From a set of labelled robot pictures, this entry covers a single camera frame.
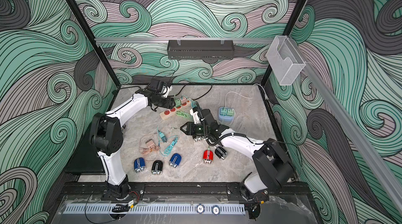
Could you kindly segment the teal USB charger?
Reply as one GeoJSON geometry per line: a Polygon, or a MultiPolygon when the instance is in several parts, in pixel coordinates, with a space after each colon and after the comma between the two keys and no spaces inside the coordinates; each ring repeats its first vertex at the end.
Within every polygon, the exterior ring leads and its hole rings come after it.
{"type": "Polygon", "coordinates": [[[162,141],[162,142],[164,142],[164,143],[167,142],[167,137],[166,137],[166,135],[165,135],[163,132],[158,131],[158,136],[159,136],[159,140],[160,140],[160,141],[162,141]]]}

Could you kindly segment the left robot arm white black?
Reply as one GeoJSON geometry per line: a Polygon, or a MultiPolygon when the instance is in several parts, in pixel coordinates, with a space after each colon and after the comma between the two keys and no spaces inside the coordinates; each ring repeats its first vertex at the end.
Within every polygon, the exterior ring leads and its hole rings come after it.
{"type": "Polygon", "coordinates": [[[122,127],[136,113],[148,106],[174,108],[175,99],[169,97],[171,90],[171,87],[139,89],[122,105],[104,114],[97,113],[93,117],[90,143],[102,162],[106,173],[107,191],[112,197],[124,200],[130,192],[128,175],[120,158],[120,149],[124,141],[122,127]]]}

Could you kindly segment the beige power strip red sockets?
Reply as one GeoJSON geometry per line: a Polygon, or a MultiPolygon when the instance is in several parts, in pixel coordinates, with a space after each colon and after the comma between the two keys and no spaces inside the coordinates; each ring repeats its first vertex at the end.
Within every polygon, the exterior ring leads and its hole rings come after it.
{"type": "Polygon", "coordinates": [[[190,109],[192,100],[190,99],[189,103],[182,103],[180,106],[176,106],[173,109],[167,109],[161,112],[159,115],[162,120],[168,119],[172,116],[176,116],[179,112],[187,112],[190,109]]]}

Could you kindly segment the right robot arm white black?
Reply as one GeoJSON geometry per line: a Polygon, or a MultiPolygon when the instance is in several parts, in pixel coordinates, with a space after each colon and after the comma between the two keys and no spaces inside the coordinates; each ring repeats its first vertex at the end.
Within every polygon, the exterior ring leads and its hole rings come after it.
{"type": "Polygon", "coordinates": [[[268,190],[278,192],[294,174],[290,157],[275,139],[257,140],[238,133],[214,119],[210,110],[195,107],[190,110],[193,120],[180,130],[194,139],[203,139],[209,146],[233,149],[250,158],[256,173],[250,173],[240,183],[244,197],[268,190]]]}

